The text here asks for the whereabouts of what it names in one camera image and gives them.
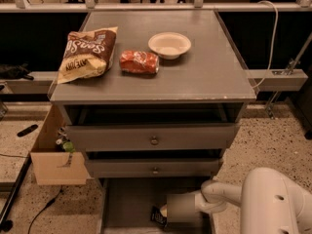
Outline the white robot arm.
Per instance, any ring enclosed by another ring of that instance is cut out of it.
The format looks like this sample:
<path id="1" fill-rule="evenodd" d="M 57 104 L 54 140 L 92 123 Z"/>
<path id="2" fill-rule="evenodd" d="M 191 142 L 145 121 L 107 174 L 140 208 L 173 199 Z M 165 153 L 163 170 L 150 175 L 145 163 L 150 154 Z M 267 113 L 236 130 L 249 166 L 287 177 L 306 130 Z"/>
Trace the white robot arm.
<path id="1" fill-rule="evenodd" d="M 270 168 L 251 170 L 241 186 L 211 179 L 197 191 L 170 195 L 160 214 L 181 222 L 222 212 L 228 203 L 240 208 L 240 234 L 312 234 L 312 194 Z"/>

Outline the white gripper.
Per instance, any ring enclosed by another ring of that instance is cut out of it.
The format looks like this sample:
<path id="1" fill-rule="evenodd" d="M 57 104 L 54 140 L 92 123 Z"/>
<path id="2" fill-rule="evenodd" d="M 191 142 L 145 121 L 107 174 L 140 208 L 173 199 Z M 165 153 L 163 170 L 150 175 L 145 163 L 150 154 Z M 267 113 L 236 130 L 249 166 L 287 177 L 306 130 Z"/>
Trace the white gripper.
<path id="1" fill-rule="evenodd" d="M 201 216 L 196 210 L 194 194 L 169 194 L 160 213 L 168 223 L 195 223 Z"/>

